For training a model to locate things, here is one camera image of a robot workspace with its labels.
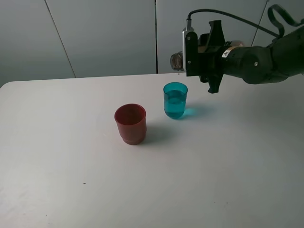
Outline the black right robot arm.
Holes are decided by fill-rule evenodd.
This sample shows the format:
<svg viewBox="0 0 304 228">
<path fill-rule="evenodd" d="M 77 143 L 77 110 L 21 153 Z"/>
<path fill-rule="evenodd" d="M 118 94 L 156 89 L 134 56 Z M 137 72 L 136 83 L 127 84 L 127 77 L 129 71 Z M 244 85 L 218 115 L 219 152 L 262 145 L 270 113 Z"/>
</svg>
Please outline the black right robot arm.
<svg viewBox="0 0 304 228">
<path fill-rule="evenodd" d="M 210 22 L 205 43 L 200 42 L 196 74 L 209 84 L 209 93 L 217 93 L 224 75 L 246 83 L 269 84 L 285 81 L 304 72 L 304 28 L 276 39 L 267 47 L 240 47 L 228 44 L 221 21 Z"/>
</svg>

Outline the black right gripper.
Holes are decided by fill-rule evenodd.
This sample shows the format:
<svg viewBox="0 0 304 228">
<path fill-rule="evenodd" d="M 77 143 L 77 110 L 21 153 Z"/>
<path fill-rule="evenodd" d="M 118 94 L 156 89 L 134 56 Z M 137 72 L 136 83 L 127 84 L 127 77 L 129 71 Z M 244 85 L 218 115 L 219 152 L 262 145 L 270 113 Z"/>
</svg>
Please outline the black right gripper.
<svg viewBox="0 0 304 228">
<path fill-rule="evenodd" d="M 211 94 L 219 92 L 223 74 L 235 76 L 235 46 L 225 42 L 221 20 L 210 21 L 209 34 L 202 34 L 198 40 L 198 57 L 201 82 L 208 82 Z"/>
</svg>

